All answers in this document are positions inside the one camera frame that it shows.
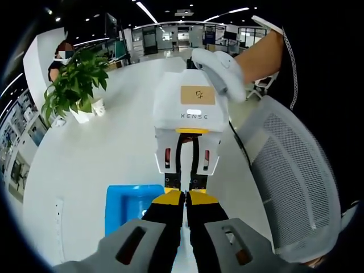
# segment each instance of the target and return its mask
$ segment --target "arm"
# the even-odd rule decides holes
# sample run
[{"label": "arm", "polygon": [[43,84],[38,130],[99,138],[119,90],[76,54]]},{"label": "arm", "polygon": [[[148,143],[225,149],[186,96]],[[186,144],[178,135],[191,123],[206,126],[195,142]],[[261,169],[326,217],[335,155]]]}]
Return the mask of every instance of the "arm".
[{"label": "arm", "polygon": [[283,46],[283,36],[271,30],[266,37],[236,56],[235,60],[244,72],[245,84],[278,72]]},{"label": "arm", "polygon": [[52,82],[55,82],[59,75],[59,70],[57,68],[51,69],[49,72],[49,77],[51,78]]}]

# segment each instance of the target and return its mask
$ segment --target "blue container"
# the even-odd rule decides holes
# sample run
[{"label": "blue container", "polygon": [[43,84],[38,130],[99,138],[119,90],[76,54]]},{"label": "blue container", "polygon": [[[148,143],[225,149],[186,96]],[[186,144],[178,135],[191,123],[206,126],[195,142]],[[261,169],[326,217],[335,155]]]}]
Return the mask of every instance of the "blue container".
[{"label": "blue container", "polygon": [[105,206],[105,236],[116,231],[127,221],[143,217],[152,201],[164,194],[161,185],[109,186]]}]

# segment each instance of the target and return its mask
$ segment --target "doorway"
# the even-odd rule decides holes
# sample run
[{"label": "doorway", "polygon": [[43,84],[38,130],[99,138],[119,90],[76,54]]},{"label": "doorway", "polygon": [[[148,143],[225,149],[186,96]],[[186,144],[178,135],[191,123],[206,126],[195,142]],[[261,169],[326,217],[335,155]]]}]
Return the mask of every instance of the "doorway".
[{"label": "doorway", "polygon": [[155,26],[143,28],[144,55],[158,53]]},{"label": "doorway", "polygon": [[188,48],[189,45],[189,27],[179,27],[178,33],[178,48]]}]

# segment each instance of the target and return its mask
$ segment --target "green plant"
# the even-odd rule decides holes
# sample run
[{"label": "green plant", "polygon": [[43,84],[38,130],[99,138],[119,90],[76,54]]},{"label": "green plant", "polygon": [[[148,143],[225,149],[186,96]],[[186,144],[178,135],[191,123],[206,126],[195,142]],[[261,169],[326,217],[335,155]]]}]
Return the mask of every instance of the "green plant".
[{"label": "green plant", "polygon": [[92,112],[93,86],[101,86],[106,91],[105,72],[107,59],[92,51],[82,49],[76,52],[70,62],[60,69],[59,76],[44,92],[42,107],[45,121],[49,124],[52,113],[65,117],[71,109],[78,113]]}]

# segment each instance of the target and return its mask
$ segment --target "white counter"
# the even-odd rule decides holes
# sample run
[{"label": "white counter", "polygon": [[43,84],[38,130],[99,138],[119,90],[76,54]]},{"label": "white counter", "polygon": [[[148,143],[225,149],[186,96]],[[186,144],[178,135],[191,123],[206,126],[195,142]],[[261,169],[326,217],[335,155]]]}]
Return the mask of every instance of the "white counter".
[{"label": "white counter", "polygon": [[[84,259],[96,250],[104,236],[108,186],[164,184],[154,157],[153,91],[165,71],[180,72],[184,68],[185,62],[178,57],[111,71],[108,90],[103,94],[103,117],[83,125],[69,117],[65,126],[46,133],[28,175],[23,220],[30,241],[48,263]],[[181,153],[183,187],[189,183],[191,163],[192,144],[188,143]],[[208,192],[220,199],[229,216],[241,217],[270,239],[259,193],[229,130],[221,143],[215,175],[209,178]],[[57,199],[63,201],[59,217]],[[175,267],[181,263],[181,272],[193,273],[194,258],[188,241],[184,237],[182,247],[187,252],[179,251]],[[186,258],[191,264],[188,271]]]}]

